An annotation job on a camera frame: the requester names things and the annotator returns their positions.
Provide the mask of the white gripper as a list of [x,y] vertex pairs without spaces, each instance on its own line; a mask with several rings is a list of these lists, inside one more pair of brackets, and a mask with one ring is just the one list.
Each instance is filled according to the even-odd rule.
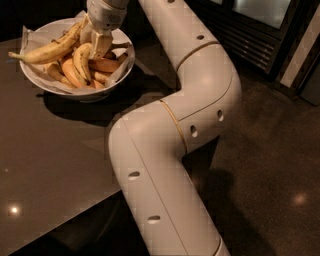
[[113,41],[111,31],[122,25],[129,1],[87,0],[88,16],[82,20],[79,41],[81,44],[91,41],[90,59],[100,59],[109,51]]

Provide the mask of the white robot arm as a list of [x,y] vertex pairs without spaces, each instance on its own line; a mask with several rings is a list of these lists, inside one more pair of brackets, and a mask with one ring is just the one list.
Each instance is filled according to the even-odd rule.
[[150,256],[230,256],[182,158],[220,135],[241,101],[237,71],[184,0],[138,0],[180,90],[123,115],[108,145]]

